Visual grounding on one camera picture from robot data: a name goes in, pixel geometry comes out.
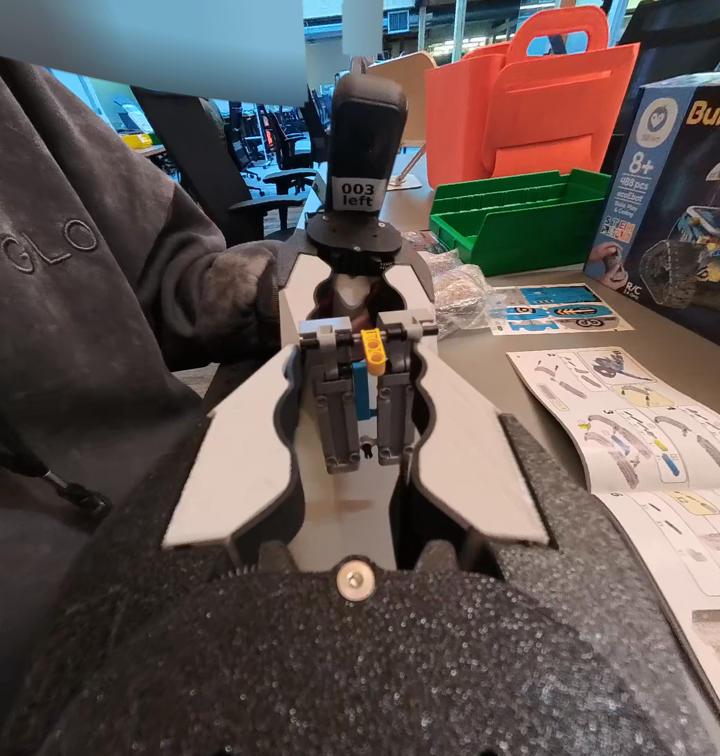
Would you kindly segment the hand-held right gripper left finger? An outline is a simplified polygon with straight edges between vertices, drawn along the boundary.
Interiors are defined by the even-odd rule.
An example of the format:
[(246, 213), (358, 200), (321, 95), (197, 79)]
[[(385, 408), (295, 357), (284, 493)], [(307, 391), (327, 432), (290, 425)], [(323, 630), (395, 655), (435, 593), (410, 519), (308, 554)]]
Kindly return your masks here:
[(295, 449), (301, 357), (287, 345), (215, 407), (162, 546), (257, 550), (304, 523)]

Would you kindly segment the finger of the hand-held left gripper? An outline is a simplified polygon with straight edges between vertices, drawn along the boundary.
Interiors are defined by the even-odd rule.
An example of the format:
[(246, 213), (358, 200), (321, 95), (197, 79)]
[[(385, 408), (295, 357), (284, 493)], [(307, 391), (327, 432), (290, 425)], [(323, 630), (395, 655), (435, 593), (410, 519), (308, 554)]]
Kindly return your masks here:
[(298, 254), (279, 289), (280, 347), (299, 343), (299, 324), (317, 309), (317, 289), (330, 280), (332, 270), (319, 257)]
[(403, 329), (430, 352), (438, 351), (435, 306), (412, 267), (391, 267), (384, 282), (403, 300), (400, 307), (384, 310), (384, 331)]

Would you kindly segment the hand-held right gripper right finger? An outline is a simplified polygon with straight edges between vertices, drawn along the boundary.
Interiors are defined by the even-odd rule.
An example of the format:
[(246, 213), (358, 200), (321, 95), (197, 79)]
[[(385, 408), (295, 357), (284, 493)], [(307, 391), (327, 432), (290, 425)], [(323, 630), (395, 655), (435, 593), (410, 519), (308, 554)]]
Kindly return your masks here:
[(547, 545), (549, 534), (497, 407), (426, 345), (414, 354), (421, 362), (416, 387), (429, 411), (414, 455), (418, 488), (481, 536)]

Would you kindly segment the yellow toy connector pin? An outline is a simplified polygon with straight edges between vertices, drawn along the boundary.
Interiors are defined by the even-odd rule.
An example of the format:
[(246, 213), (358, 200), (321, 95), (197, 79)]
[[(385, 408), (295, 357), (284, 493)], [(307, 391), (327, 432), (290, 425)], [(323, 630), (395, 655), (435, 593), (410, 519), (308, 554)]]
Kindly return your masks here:
[(387, 357), (381, 331), (378, 328), (361, 330), (361, 341), (368, 374), (383, 376), (386, 373)]

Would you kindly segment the grey blue toy assembly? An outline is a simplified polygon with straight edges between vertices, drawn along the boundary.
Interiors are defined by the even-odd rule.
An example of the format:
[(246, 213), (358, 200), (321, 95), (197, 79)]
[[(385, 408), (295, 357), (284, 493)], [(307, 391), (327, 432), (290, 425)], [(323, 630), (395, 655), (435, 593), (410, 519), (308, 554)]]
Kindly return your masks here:
[(348, 317), (298, 323), (304, 394), (315, 416), (321, 452), (330, 475), (354, 473), (361, 465), (353, 355), (361, 337)]

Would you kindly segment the person's left forearm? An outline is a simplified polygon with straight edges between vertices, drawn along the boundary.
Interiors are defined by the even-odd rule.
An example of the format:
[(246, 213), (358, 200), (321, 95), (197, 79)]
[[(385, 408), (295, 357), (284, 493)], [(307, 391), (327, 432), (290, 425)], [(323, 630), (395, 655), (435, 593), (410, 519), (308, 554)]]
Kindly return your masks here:
[(176, 187), (139, 292), (171, 371), (269, 354), (280, 345), (280, 242), (225, 247), (221, 231)]

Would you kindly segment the clear bag of dark parts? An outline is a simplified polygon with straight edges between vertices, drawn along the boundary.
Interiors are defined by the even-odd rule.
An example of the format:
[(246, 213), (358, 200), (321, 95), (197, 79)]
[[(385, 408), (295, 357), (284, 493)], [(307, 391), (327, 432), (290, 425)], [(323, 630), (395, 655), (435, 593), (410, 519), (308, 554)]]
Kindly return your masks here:
[(429, 253), (439, 341), (458, 332), (490, 327), (493, 289), (481, 270), (458, 253)]

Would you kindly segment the crumpled clear plastic bag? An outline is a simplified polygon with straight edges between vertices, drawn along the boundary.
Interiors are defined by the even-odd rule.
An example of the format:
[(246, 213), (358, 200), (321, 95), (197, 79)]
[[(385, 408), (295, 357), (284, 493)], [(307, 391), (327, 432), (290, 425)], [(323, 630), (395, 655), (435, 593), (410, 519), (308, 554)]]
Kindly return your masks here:
[(430, 230), (402, 232), (403, 238), (420, 253), (438, 255), (449, 252), (449, 248)]

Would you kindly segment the plywood stand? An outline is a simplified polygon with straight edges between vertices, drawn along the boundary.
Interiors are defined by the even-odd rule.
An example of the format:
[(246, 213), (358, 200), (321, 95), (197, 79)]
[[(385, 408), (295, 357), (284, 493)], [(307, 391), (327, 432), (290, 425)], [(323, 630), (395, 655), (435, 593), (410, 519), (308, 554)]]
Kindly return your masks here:
[(418, 152), (403, 171), (391, 177), (388, 191), (422, 187), (421, 182), (412, 175), (412, 168), (427, 152), (425, 75), (436, 67), (437, 64), (432, 55), (426, 51), (420, 51), (373, 63), (367, 69), (367, 74), (391, 80), (403, 90), (407, 98), (408, 116), (400, 146), (418, 147)]

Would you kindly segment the black office chair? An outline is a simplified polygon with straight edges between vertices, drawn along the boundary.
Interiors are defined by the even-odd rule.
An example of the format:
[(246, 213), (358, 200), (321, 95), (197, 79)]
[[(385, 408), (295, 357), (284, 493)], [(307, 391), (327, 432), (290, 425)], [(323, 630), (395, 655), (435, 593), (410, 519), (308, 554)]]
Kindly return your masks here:
[[(254, 175), (261, 184), (275, 189), (266, 194), (261, 184), (254, 187), (260, 192), (259, 196), (252, 195), (252, 187), (245, 181), (245, 173), (252, 171), (251, 161), (247, 160), (246, 141), (238, 129), (236, 117), (241, 116), (241, 109), (229, 104), (229, 121), (225, 124), (227, 148), (233, 159), (235, 170), (233, 174), (234, 187), (229, 191), (227, 203), (228, 215), (233, 220), (247, 222), (251, 229), (251, 237), (262, 232), (262, 237), (285, 241), (295, 230), (289, 225), (289, 210), (301, 209), (307, 200), (308, 192), (314, 184), (317, 172), (309, 167), (298, 167), (285, 171), (271, 172), (267, 175)], [(265, 217), (272, 212), (278, 212), (280, 227), (278, 231), (268, 232), (265, 229)]]

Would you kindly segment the green storage bin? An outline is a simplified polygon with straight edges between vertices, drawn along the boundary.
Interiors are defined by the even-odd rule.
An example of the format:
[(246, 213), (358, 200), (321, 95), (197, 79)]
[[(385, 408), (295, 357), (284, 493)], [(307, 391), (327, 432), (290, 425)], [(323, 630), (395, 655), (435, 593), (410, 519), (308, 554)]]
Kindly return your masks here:
[(430, 230), (486, 277), (584, 262), (611, 176), (584, 169), (441, 184)]

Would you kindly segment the blue sticker sheet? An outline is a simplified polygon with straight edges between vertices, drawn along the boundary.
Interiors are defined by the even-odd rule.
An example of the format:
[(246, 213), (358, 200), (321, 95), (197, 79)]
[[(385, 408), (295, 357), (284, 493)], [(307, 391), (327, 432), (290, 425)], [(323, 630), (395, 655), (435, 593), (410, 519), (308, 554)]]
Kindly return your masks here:
[(614, 333), (634, 329), (585, 284), (497, 287), (489, 299), (494, 335)]

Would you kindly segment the orange plastic carry case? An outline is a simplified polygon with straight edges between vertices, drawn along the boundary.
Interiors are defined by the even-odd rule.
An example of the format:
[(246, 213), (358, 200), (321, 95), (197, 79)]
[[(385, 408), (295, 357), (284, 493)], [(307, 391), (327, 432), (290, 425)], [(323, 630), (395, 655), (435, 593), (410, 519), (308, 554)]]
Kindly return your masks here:
[(511, 41), (426, 73), (427, 180), (599, 172), (640, 43), (609, 46), (599, 7), (533, 14)]

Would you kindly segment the open instruction booklet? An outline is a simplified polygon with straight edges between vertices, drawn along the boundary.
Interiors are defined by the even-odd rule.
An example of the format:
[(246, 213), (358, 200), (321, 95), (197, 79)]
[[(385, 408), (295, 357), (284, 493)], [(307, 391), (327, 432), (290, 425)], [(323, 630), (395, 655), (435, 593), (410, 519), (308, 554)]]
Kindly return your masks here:
[(507, 358), (573, 440), (720, 712), (720, 415), (615, 346)]

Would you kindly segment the toy set cardboard box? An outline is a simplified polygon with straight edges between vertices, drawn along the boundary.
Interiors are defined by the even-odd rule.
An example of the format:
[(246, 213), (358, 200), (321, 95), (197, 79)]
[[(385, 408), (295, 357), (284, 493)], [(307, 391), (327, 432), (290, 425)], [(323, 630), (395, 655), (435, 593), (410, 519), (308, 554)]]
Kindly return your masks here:
[(640, 88), (583, 271), (720, 346), (720, 71)]

